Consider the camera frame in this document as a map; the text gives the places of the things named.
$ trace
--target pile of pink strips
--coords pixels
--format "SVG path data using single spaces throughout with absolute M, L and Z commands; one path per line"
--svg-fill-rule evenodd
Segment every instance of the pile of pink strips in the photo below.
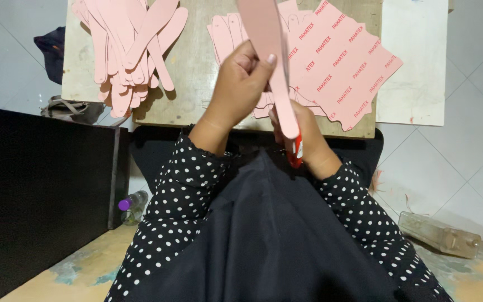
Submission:
M 178 38 L 188 11 L 178 0 L 76 0 L 72 12 L 90 29 L 98 99 L 112 104 L 111 116 L 130 114 L 156 88 L 157 69 L 165 90 L 174 84 L 163 53 Z
M 402 61 L 365 24 L 326 0 L 314 12 L 298 11 L 295 0 L 279 3 L 278 10 L 288 37 L 290 98 L 316 115 L 340 121 L 344 131 L 352 129 L 372 112 L 372 99 Z M 218 65 L 250 38 L 238 13 L 214 16 L 208 32 Z M 263 93 L 253 116 L 267 117 L 273 102 L 272 93 Z

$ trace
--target plastic bottle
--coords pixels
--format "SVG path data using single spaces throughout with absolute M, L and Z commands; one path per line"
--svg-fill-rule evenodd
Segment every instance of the plastic bottle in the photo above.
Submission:
M 144 206 L 148 202 L 148 193 L 146 191 L 137 191 L 128 195 L 119 202 L 119 209 L 124 211 L 121 215 L 122 223 L 127 226 L 133 226 L 141 221 Z

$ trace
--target bag strap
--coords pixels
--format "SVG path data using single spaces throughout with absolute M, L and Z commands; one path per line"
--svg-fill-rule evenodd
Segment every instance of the bag strap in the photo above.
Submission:
M 77 111 L 77 110 L 76 110 L 76 108 L 74 108 L 74 106 L 72 106 L 72 105 L 71 105 L 70 103 L 68 103 L 66 100 L 63 100 L 63 99 L 61 98 L 61 96 L 60 96 L 60 95 L 58 95 L 58 96 L 52 96 L 52 97 L 51 97 L 51 98 L 48 100 L 48 103 L 49 103 L 48 107 L 55 106 L 55 105 L 57 105 L 57 104 L 59 104 L 59 103 L 62 103 L 62 104 L 64 104 L 64 105 L 66 105 L 66 107 L 68 107 L 68 109 L 69 109 L 70 111 L 72 111 L 74 114 L 78 114 L 78 115 L 83 114 L 83 113 L 81 113 L 81 112 Z

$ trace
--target floor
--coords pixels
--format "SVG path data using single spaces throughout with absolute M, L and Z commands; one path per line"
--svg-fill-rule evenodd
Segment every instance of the floor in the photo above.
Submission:
M 412 211 L 483 238 L 483 0 L 449 14 L 444 127 L 381 124 L 385 148 L 375 198 L 397 220 Z M 0 0 L 0 108 L 40 114 L 61 93 L 33 37 L 64 26 L 66 0 Z M 111 125 L 108 111 L 99 125 Z M 133 129 L 128 120 L 123 127 Z M 132 163 L 130 192 L 150 192 Z

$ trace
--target person's right hand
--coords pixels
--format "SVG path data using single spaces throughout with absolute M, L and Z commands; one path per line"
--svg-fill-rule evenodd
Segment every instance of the person's right hand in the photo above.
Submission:
M 340 165 L 342 165 L 342 162 L 325 141 L 316 123 L 314 113 L 294 100 L 291 100 L 291 103 L 293 111 L 296 114 L 297 122 L 299 123 L 299 128 L 301 129 L 303 162 L 312 172 L 312 175 L 319 180 L 335 174 L 339 170 Z M 293 142 L 282 134 L 275 106 L 269 111 L 269 117 L 272 120 L 275 142 L 291 152 Z

